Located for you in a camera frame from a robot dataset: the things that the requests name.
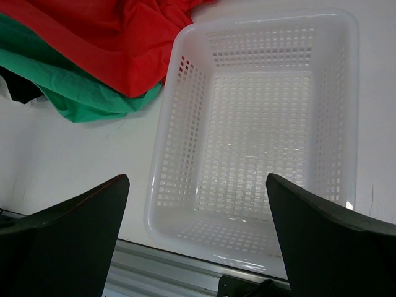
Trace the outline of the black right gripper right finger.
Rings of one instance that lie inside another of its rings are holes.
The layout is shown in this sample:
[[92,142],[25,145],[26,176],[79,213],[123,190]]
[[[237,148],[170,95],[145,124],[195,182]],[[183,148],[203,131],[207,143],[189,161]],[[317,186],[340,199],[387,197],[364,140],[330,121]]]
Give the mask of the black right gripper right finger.
[[395,225],[277,174],[266,188],[293,296],[395,296]]

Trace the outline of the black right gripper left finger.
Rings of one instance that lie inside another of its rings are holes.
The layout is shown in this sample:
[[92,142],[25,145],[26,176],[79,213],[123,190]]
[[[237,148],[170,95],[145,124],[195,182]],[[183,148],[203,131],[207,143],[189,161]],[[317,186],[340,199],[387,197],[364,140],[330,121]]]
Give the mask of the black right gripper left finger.
[[1,296],[101,296],[129,179],[21,218],[1,215]]

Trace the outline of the green tank top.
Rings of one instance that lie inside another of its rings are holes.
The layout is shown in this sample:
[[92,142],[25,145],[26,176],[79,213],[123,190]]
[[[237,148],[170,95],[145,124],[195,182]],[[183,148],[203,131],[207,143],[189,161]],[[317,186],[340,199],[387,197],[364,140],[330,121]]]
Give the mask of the green tank top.
[[[50,47],[36,33],[1,15],[1,66],[33,82],[58,113],[73,123],[122,118],[143,109],[160,93],[156,84],[127,97],[100,82]],[[11,100],[1,77],[1,95]]]

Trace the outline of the black tank top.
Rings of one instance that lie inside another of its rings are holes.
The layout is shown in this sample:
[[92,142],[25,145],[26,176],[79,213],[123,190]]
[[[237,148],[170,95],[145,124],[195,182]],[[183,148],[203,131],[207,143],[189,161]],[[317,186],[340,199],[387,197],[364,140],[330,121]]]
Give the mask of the black tank top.
[[43,92],[31,81],[11,72],[10,70],[1,66],[1,77],[7,85],[7,91],[11,96],[12,101],[21,104],[39,98]]

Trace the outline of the red tank top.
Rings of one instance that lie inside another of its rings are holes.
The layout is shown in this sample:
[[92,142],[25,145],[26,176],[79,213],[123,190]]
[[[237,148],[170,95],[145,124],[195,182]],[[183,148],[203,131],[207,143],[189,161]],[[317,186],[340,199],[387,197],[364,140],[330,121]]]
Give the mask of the red tank top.
[[164,82],[174,39],[203,1],[1,1],[1,12],[116,91]]

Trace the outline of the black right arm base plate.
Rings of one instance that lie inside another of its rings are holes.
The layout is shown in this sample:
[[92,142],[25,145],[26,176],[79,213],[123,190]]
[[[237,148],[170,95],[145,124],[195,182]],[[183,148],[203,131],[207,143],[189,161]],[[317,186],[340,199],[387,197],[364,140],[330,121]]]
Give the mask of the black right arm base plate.
[[291,296],[291,290],[281,283],[265,279],[259,283],[231,275],[223,275],[218,282],[217,297],[282,297]]

